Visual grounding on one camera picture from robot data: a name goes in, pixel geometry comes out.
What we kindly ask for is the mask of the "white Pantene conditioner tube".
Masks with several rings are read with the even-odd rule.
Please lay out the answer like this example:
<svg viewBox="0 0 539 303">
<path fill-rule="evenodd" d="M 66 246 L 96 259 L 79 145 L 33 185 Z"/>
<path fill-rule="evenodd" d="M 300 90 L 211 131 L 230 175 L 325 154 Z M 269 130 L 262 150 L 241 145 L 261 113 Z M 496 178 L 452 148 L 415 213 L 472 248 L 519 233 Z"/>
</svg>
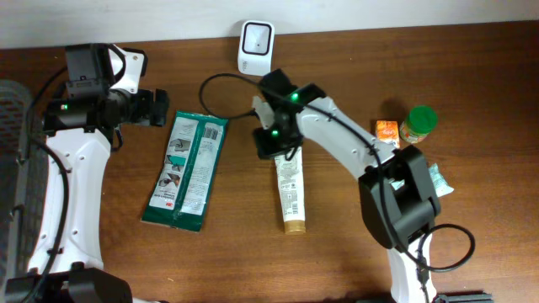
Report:
<svg viewBox="0 0 539 303">
<path fill-rule="evenodd" d="M 285 234 L 304 234 L 306 215 L 302 149 L 299 147 L 289 161 L 286 155 L 276 157 L 275 166 Z"/>
</svg>

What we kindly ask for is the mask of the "green white 3M pouch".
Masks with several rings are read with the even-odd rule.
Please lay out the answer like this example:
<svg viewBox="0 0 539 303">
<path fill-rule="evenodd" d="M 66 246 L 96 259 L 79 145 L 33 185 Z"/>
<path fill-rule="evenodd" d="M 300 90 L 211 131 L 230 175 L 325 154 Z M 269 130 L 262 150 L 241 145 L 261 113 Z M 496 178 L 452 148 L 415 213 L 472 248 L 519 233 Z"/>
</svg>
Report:
<svg viewBox="0 0 539 303">
<path fill-rule="evenodd" d="M 178 111 L 163 168 L 141 215 L 144 223 L 199 232 L 208 208 L 228 121 Z"/>
</svg>

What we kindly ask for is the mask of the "small orange white box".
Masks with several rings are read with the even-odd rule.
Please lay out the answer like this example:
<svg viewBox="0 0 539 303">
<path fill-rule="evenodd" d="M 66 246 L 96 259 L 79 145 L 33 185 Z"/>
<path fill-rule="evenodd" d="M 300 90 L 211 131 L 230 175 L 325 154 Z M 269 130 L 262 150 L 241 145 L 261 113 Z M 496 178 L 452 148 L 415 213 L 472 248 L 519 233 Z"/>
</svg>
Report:
<svg viewBox="0 0 539 303">
<path fill-rule="evenodd" d="M 397 121 L 378 120 L 375 126 L 376 138 L 382 142 L 400 147 Z"/>
</svg>

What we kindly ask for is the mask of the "green lid glass jar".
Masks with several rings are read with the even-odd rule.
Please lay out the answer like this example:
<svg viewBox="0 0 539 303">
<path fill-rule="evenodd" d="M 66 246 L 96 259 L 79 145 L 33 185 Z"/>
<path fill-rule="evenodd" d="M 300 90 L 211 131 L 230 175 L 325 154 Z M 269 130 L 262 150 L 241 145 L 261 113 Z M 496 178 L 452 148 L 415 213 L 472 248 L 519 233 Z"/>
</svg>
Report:
<svg viewBox="0 0 539 303">
<path fill-rule="evenodd" d="M 438 121 L 437 113 L 430 106 L 416 106 L 400 125 L 399 135 L 410 144 L 419 143 L 435 129 Z"/>
</svg>

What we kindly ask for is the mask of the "teal wet wipes pack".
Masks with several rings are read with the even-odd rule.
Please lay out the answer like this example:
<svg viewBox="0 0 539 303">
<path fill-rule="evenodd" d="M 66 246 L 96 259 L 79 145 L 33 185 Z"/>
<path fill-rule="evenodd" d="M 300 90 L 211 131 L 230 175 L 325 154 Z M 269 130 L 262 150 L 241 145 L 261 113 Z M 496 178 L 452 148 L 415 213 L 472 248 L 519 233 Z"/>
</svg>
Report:
<svg viewBox="0 0 539 303">
<path fill-rule="evenodd" d="M 454 192 L 454 189 L 447 183 L 446 179 L 440 173 L 439 166 L 436 163 L 429 167 L 429 173 L 433 185 L 435 186 L 435 192 L 438 198 Z M 390 184 L 395 190 L 397 190 L 404 186 L 405 181 L 396 181 L 391 179 Z"/>
</svg>

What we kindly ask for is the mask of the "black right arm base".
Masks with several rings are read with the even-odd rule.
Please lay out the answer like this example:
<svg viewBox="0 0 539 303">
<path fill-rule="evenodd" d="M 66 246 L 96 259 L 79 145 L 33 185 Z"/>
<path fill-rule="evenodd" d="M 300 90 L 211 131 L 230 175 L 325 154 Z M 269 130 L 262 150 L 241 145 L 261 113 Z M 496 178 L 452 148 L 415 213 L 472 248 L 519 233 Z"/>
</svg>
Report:
<svg viewBox="0 0 539 303">
<path fill-rule="evenodd" d="M 377 298 L 355 300 L 355 303 L 395 303 L 394 299 L 384 295 Z M 494 303 L 492 294 L 485 292 L 456 292 L 439 294 L 434 298 L 434 303 Z"/>
</svg>

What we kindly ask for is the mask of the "left black and white arm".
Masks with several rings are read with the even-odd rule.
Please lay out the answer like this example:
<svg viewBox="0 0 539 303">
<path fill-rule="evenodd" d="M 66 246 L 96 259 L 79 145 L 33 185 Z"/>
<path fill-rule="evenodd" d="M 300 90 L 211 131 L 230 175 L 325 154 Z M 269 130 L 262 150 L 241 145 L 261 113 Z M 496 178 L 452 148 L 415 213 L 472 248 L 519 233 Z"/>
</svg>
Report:
<svg viewBox="0 0 539 303">
<path fill-rule="evenodd" d="M 30 144 L 47 155 L 40 230 L 23 277 L 8 280 L 7 302 L 136 302 L 129 284 L 104 270 L 99 218 L 104 172 L 123 146 L 124 124 L 162 127 L 169 98 L 139 87 L 144 50 L 109 43 L 69 45 L 67 79 L 48 101 Z"/>
</svg>

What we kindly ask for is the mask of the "right black and white arm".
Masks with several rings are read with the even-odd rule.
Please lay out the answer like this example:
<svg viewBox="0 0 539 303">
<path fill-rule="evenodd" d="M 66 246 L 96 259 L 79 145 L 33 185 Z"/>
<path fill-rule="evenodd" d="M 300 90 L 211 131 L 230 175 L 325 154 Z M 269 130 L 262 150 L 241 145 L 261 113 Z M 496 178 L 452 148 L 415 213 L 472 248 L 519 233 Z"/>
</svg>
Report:
<svg viewBox="0 0 539 303">
<path fill-rule="evenodd" d="M 254 131 L 259 158 L 281 162 L 299 157 L 304 140 L 317 143 L 357 180 L 362 220 L 386 248 L 396 302 L 431 302 L 430 242 L 440 202 L 422 152 L 398 149 L 358 126 L 317 85 L 302 88 L 282 70 L 256 82 L 262 93 L 253 109 L 262 125 Z"/>
</svg>

